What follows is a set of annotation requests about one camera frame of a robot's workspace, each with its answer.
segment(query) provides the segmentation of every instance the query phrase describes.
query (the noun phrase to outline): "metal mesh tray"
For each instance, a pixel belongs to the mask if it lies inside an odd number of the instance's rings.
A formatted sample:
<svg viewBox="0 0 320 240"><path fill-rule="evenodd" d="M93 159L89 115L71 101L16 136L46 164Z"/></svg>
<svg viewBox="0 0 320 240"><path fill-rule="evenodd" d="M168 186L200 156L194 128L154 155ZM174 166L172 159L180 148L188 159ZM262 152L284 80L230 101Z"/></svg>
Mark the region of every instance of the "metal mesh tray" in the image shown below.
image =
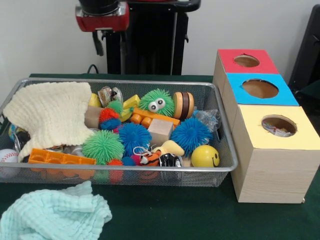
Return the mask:
<svg viewBox="0 0 320 240"><path fill-rule="evenodd" d="M88 82L91 91L97 93L104 86L117 87L126 100L135 94L140 97L153 89L165 89L171 95L175 92L190 92L194 96L194 104L198 110L219 109L222 119L220 129L213 133L210 145L215 147L220 156L219 167L144 167L144 166L107 166L107 165L71 165L71 164L28 164L1 163L1 167L19 168L19 174L13 178L0 178L6 183L59 183L79 184L84 179L78 175L66 177L63 171L87 171L93 184L113 185L158 185L186 187L218 187L238 165L237 154L231 137L226 113L219 90L211 83L199 82L161 82L161 81L130 81L130 80L93 80L63 78L26 78L19 81L12 89L0 108L0 149L13 148L8 136L10 122L3 116L3 109L12 96L20 88L31 84L45 82ZM52 169L59 173L51 174Z"/></svg>

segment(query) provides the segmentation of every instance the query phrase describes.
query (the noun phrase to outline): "googly eye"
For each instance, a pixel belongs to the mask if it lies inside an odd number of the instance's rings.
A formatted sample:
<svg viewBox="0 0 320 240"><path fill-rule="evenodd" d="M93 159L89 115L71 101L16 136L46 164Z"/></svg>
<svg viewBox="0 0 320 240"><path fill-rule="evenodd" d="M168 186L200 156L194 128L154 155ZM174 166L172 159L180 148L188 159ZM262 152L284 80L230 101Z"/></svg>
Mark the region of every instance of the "googly eye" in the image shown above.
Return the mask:
<svg viewBox="0 0 320 240"><path fill-rule="evenodd" d="M149 103L148 109L152 113L156 113L159 110L158 104L155 101Z"/></svg>
<svg viewBox="0 0 320 240"><path fill-rule="evenodd" d="M157 98L155 102L158 105L159 109L163 109L166 106L166 101L163 100L162 98Z"/></svg>

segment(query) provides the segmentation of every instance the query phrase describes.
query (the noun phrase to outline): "green table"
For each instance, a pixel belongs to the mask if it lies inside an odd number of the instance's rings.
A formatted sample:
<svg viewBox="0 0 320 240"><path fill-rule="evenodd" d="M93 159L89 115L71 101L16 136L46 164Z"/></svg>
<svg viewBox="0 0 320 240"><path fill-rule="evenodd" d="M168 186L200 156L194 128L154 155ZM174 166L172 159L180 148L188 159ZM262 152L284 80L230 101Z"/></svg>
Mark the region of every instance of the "green table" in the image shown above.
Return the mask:
<svg viewBox="0 0 320 240"><path fill-rule="evenodd" d="M44 75L31 77L137 79L210 82L212 76ZM22 194L62 189L58 184L2 183L0 212ZM108 200L113 219L100 239L320 239L320 172L304 204L238 203L230 175L218 188L94 185L93 193Z"/></svg>

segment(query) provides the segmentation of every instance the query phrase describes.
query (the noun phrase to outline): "stacked wooden boxes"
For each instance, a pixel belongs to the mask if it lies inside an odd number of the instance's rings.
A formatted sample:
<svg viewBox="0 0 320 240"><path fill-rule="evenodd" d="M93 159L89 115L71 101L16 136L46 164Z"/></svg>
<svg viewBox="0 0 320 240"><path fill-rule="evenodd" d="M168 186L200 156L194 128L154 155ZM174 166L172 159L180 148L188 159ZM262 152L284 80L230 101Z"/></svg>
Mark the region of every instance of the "stacked wooden boxes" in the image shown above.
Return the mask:
<svg viewBox="0 0 320 240"><path fill-rule="evenodd" d="M237 149L238 201L301 203L320 164L320 138L267 52L218 50L213 83Z"/></svg>

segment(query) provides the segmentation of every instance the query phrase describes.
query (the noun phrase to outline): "red box top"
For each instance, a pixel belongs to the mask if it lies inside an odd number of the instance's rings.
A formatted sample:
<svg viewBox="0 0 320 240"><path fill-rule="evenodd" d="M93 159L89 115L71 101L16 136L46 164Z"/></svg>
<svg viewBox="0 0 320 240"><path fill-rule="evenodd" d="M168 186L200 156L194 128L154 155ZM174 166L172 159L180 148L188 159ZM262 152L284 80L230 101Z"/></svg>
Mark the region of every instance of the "red box top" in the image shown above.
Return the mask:
<svg viewBox="0 0 320 240"><path fill-rule="evenodd" d="M218 49L224 70L230 74L279 74L265 50Z"/></svg>

